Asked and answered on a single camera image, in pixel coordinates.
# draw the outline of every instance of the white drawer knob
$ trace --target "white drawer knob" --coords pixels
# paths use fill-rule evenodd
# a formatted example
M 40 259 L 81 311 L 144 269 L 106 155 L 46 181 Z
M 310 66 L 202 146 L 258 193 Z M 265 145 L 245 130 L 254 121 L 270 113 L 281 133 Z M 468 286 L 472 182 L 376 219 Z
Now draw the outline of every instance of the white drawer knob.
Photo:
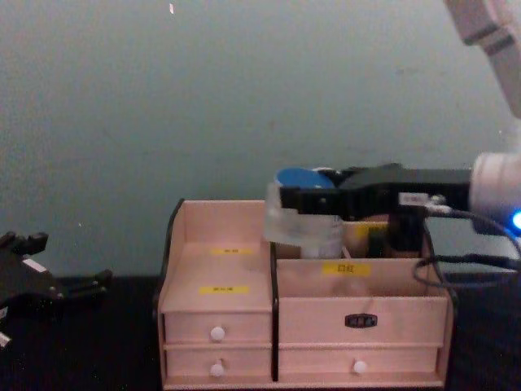
M 219 342 L 220 340 L 224 340 L 225 339 L 225 329 L 220 326 L 214 327 L 210 331 L 210 338 L 214 342 Z
M 217 362 L 210 367 L 210 376 L 221 377 L 224 374 L 225 368 L 222 366 L 222 360 L 217 360 Z
M 364 373 L 367 371 L 367 362 L 356 361 L 355 365 L 352 366 L 352 369 L 355 371 L 355 373 Z

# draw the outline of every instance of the wooden drawer organizer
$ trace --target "wooden drawer organizer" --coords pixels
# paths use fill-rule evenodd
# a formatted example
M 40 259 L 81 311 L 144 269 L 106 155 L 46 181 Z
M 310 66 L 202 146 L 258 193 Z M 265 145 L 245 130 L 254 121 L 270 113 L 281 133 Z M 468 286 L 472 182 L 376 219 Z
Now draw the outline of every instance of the wooden drawer organizer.
M 364 258 L 386 222 L 345 223 L 352 259 L 333 260 L 268 244 L 263 225 L 263 201 L 178 205 L 156 302 L 164 389 L 444 387 L 453 300 L 412 278 L 419 253 Z M 347 325 L 357 314 L 376 325 Z

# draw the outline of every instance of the drawer handle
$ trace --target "drawer handle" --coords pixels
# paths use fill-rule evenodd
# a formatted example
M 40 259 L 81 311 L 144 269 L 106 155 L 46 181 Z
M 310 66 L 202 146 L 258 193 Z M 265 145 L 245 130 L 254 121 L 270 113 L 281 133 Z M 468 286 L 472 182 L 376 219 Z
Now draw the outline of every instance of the drawer handle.
M 368 328 L 378 324 L 378 316 L 372 314 L 350 314 L 345 317 L 345 326 L 352 328 Z
M 356 361 L 352 366 L 352 369 L 355 373 L 362 374 L 367 371 L 367 362 L 365 361 Z
M 210 367 L 211 377 L 221 377 L 225 374 L 225 368 L 222 366 L 222 360 L 217 360 L 215 364 Z
M 210 331 L 210 339 L 214 342 L 220 342 L 225 339 L 225 329 L 221 326 L 216 326 Z

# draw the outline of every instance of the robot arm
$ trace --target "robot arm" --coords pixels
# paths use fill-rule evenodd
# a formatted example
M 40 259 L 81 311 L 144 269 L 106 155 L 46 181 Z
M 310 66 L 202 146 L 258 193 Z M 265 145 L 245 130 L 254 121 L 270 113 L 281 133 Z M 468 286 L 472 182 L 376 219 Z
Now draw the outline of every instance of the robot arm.
M 444 0 L 467 45 L 487 54 L 512 114 L 521 118 L 521 29 L 506 0 Z

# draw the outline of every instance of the blue light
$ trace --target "blue light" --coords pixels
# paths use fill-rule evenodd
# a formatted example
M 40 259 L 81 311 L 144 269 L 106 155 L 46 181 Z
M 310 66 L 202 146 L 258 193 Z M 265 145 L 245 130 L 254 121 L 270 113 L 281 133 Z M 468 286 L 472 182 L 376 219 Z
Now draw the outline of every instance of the blue light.
M 521 230 L 521 212 L 514 213 L 514 216 L 512 216 L 512 222 L 518 230 Z

